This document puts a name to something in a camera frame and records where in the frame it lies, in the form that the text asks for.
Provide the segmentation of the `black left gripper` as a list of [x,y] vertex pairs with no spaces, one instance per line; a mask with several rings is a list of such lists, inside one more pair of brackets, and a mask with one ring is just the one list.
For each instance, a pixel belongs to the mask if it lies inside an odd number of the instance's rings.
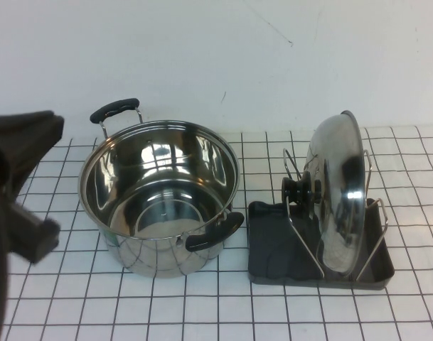
[[0,116],[0,189],[14,200],[41,159],[61,140],[65,120],[52,111]]

